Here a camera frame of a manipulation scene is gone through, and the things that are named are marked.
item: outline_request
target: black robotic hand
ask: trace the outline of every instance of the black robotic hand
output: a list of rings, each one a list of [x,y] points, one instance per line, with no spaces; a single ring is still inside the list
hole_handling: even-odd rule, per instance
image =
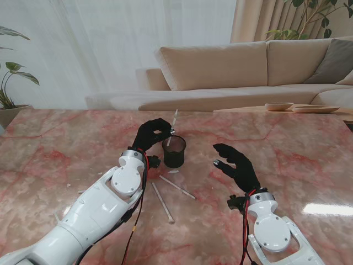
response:
[[[224,174],[233,178],[243,192],[249,193],[254,188],[260,188],[260,183],[255,174],[253,165],[250,160],[244,156],[244,154],[240,153],[232,146],[225,144],[215,144],[213,147],[217,150],[221,157],[227,159],[228,163],[232,163],[237,166],[237,168],[233,168],[219,160],[213,162],[213,164]]]
[[[171,128],[172,126],[162,118],[149,120],[138,128],[132,148],[135,150],[141,149],[143,152],[146,152],[154,144],[170,137]]]

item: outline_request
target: plant pot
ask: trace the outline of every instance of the plant pot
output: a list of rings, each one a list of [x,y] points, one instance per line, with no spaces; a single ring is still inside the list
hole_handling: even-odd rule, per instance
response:
[[[16,117],[16,115],[23,109],[33,109],[31,105],[18,105],[15,109],[0,109],[0,125],[2,128],[6,127]]]

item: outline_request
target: coffee table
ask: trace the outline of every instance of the coffee table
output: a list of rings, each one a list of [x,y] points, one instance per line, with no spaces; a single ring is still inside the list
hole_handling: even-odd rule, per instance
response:
[[[284,110],[282,112],[274,112],[274,113],[286,113],[286,114],[296,114],[292,111],[294,107],[300,106],[311,106],[308,104],[293,104],[289,109]],[[262,113],[268,112],[265,106],[256,106],[256,107],[244,107],[244,108],[235,108],[235,109],[220,109],[215,110],[216,112],[250,112],[250,113]],[[345,109],[340,108],[335,112],[330,113],[331,115],[337,115],[345,124],[353,124],[353,109]]]
[[[117,165],[143,122],[173,112],[24,110],[0,136],[0,256],[35,243],[102,173]],[[238,264],[242,216],[229,195],[242,195],[213,165],[212,145],[224,142],[252,161],[276,211],[302,230],[326,264],[353,260],[353,135],[334,115],[180,112],[176,133],[186,142],[179,173],[161,164],[150,183],[126,264]],[[148,154],[162,156],[160,144]],[[197,196],[192,200],[159,175]],[[96,244],[82,264],[120,264],[133,227],[122,225]],[[252,231],[253,219],[250,220]],[[251,256],[255,254],[249,247]],[[283,255],[271,255],[278,259]]]

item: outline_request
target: white rod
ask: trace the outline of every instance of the white rod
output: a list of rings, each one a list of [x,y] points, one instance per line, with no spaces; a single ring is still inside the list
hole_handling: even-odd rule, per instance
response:
[[[174,119],[172,122],[172,129],[174,128],[175,122],[177,121],[177,116],[178,116],[178,109],[176,109],[175,113],[174,113]],[[167,142],[167,146],[170,145],[170,141],[171,141],[172,137],[169,137],[168,142]]]
[[[161,176],[161,175],[159,175],[159,177],[160,177],[162,180],[168,182],[168,183],[169,183],[170,185],[172,185],[174,188],[177,188],[178,190],[180,190],[180,191],[181,191],[182,193],[184,193],[185,195],[187,195],[187,196],[193,198],[194,200],[196,200],[196,197],[193,196],[191,193],[187,192],[185,189],[180,188],[178,185],[174,184],[173,182],[171,182],[170,180],[166,179],[165,177],[163,177],[163,176]]]
[[[159,191],[158,191],[158,189],[157,189],[157,187],[156,187],[156,185],[155,185],[154,182],[152,182],[152,186],[153,186],[154,191],[156,192],[156,194],[157,194],[157,196],[158,196],[159,201],[162,203],[162,206],[163,206],[163,208],[164,208],[165,213],[168,215],[168,219],[169,219],[168,222],[169,222],[170,224],[175,223],[175,221],[174,221],[172,215],[170,214],[170,212],[169,212],[169,210],[168,210],[168,208],[167,208],[167,206],[166,206],[164,200],[162,199],[162,196],[160,195],[160,193],[159,193]]]

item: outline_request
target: sofa cushion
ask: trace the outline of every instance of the sofa cushion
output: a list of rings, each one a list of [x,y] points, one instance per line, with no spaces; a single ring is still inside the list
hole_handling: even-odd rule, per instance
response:
[[[339,84],[283,84],[279,87],[291,87],[293,89],[311,91],[316,94],[324,91],[328,91],[328,90],[353,88],[353,86],[345,86],[345,85],[339,85]]]
[[[263,105],[267,102],[290,101],[309,104],[316,93],[287,87],[242,87],[225,89],[200,89],[197,91],[148,91],[121,94],[110,100],[117,110],[184,110],[213,111]]]
[[[338,39],[353,40],[353,36]],[[268,85],[303,83],[324,59],[330,42],[331,39],[268,41]]]
[[[140,68],[135,70],[138,86],[141,90],[170,91],[162,71],[159,68]]]
[[[162,47],[156,52],[174,91],[267,85],[266,43]]]
[[[336,84],[350,84],[353,85],[353,70],[341,81]]]
[[[353,109],[353,89],[339,89],[318,94],[312,105],[334,105]]]
[[[333,39],[324,60],[305,84],[335,84],[353,70],[353,41]]]

